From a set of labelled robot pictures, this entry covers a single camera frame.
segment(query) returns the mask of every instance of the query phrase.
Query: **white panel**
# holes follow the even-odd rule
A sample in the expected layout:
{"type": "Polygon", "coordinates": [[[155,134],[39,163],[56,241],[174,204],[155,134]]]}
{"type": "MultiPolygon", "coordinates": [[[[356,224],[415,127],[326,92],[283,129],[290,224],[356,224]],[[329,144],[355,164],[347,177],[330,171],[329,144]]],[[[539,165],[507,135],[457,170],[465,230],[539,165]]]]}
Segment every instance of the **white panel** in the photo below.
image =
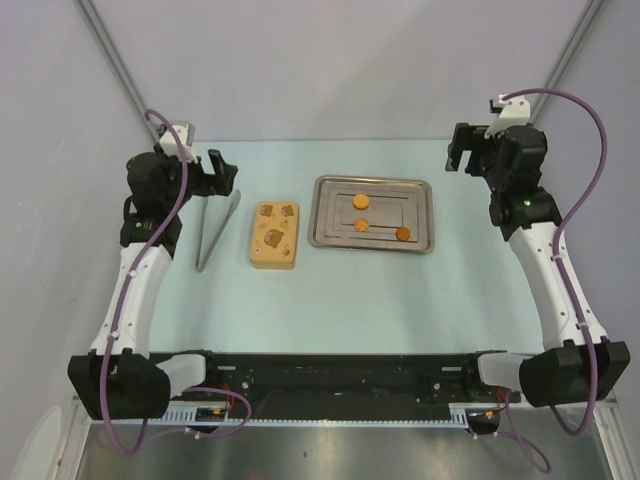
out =
{"type": "MultiPolygon", "coordinates": [[[[561,87],[590,102],[609,134],[609,162],[584,209],[567,230],[576,272],[612,340],[624,340],[631,365],[620,380],[622,411],[640,447],[640,3],[611,2],[561,87]]],[[[549,139],[543,183],[564,213],[595,171],[599,141],[593,121],[553,100],[540,123],[549,139]]]]}
{"type": "Polygon", "coordinates": [[[541,86],[586,0],[96,0],[198,140],[445,138],[541,86]]]}
{"type": "Polygon", "coordinates": [[[86,353],[117,276],[125,162],[148,147],[73,2],[10,3],[0,14],[0,478],[45,412],[69,402],[69,357],[86,353]]]}

